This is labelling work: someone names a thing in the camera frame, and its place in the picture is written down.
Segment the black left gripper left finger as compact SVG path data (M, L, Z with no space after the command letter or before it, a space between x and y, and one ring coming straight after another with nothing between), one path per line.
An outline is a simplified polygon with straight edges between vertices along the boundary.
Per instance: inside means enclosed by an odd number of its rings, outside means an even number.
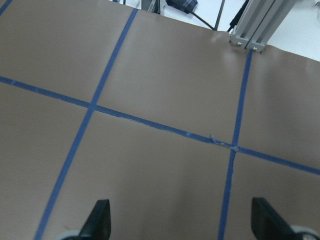
M108 199L96 202L78 237L81 240L108 240L111 236L111 209Z

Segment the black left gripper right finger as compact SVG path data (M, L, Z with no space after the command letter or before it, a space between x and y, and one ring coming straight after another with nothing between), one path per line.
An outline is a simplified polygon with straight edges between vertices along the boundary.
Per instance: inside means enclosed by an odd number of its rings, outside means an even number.
M251 201L251 231L256 240L296 240L296 233L263 197Z

